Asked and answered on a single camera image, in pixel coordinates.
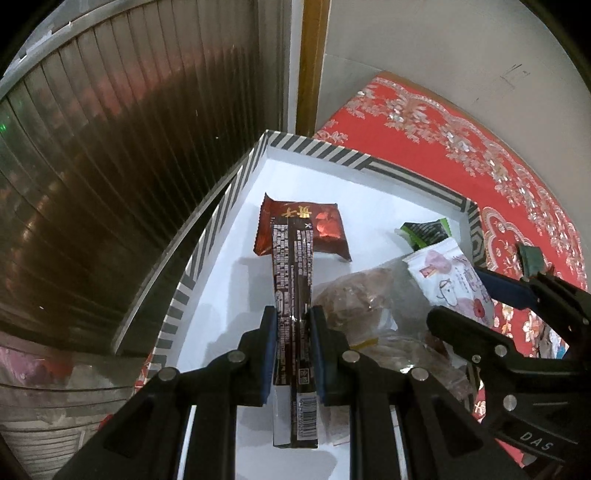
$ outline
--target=red patterned rug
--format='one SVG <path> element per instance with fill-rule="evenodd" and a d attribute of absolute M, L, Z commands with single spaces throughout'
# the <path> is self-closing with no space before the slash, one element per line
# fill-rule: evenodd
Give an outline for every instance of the red patterned rug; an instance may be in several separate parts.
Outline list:
<path fill-rule="evenodd" d="M 522 242 L 540 247 L 555 275 L 587 289 L 579 234 L 558 201 L 515 152 L 435 93 L 382 72 L 314 138 L 387 160 L 474 200 L 490 270 L 521 278 L 515 244 Z M 540 327 L 529 310 L 495 306 L 495 329 L 513 338 L 523 355 L 536 356 Z M 474 414 L 485 413 L 481 391 Z M 521 462 L 522 454 L 506 447 Z"/>

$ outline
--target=green object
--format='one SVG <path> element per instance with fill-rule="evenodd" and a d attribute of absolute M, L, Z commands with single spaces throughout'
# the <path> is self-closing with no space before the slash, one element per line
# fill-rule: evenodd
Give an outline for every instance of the green object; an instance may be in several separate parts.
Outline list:
<path fill-rule="evenodd" d="M 452 235 L 447 218 L 427 223 L 406 222 L 401 230 L 409 236 L 414 251 L 443 242 Z"/>
<path fill-rule="evenodd" d="M 544 273 L 546 271 L 546 262 L 544 261 L 544 255 L 540 247 L 517 244 L 517 250 L 524 277 L 533 277 L 538 273 Z"/>

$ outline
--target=brown snack wrapper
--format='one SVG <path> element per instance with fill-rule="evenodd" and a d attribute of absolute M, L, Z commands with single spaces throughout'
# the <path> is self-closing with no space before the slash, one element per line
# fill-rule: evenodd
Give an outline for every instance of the brown snack wrapper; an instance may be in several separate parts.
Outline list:
<path fill-rule="evenodd" d="M 336 203 L 278 202 L 265 194 L 259 215 L 254 253 L 268 255 L 272 250 L 271 219 L 310 219 L 314 231 L 314 251 L 337 254 L 351 261 L 343 221 Z"/>
<path fill-rule="evenodd" d="M 311 303 L 313 225 L 309 218 L 274 217 L 270 222 L 272 237 L 273 276 L 278 333 L 277 357 L 273 384 L 289 387 L 289 442 L 274 445 L 290 448 L 316 448 L 317 399 L 314 372 L 310 358 L 310 326 L 308 310 Z"/>

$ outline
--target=white snack package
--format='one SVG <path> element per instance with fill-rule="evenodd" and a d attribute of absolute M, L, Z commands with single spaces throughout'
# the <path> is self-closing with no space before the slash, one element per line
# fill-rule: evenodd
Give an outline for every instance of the white snack package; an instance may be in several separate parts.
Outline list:
<path fill-rule="evenodd" d="M 493 326 L 495 306 L 491 296 L 453 238 L 418 250 L 404 261 L 431 305 Z"/>

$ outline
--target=red snack package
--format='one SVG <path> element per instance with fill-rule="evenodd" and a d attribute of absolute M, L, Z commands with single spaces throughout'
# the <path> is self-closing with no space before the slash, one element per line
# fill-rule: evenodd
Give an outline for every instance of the red snack package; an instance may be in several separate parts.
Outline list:
<path fill-rule="evenodd" d="M 265 194 L 262 201 L 254 253 L 268 255 L 272 250 L 271 218 L 298 216 L 309 218 L 314 227 L 314 251 L 337 254 L 351 261 L 343 221 L 336 203 L 278 202 Z"/>

